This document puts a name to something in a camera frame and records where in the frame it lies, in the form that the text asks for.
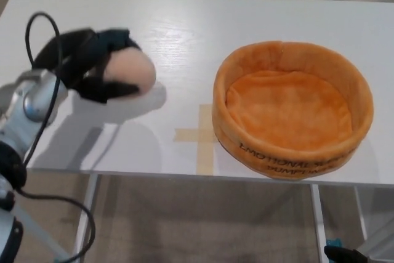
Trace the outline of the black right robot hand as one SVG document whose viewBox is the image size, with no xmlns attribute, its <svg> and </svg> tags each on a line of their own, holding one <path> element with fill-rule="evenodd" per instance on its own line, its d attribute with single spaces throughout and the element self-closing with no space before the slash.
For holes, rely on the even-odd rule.
<svg viewBox="0 0 394 263">
<path fill-rule="evenodd" d="M 326 240 L 324 253 L 329 262 L 336 263 L 368 263 L 373 262 L 370 258 L 361 254 L 355 249 L 348 249 L 342 246 L 342 241 L 338 238 L 334 240 Z"/>
</svg>

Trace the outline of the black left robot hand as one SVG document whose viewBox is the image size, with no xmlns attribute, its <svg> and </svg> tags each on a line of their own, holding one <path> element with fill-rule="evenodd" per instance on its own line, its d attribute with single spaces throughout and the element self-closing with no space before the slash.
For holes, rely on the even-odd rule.
<svg viewBox="0 0 394 263">
<path fill-rule="evenodd" d="M 142 87 L 136 82 L 122 82 L 118 78 L 111 82 L 104 77 L 104 71 L 115 54 L 127 49 L 141 50 L 129 34 L 130 31 L 125 28 L 68 31 L 60 35 L 63 51 L 60 70 L 57 70 L 58 47 L 55 38 L 41 49 L 32 68 L 59 74 L 67 89 L 73 89 L 82 98 L 93 102 L 107 103 L 110 99 L 141 94 Z"/>
</svg>

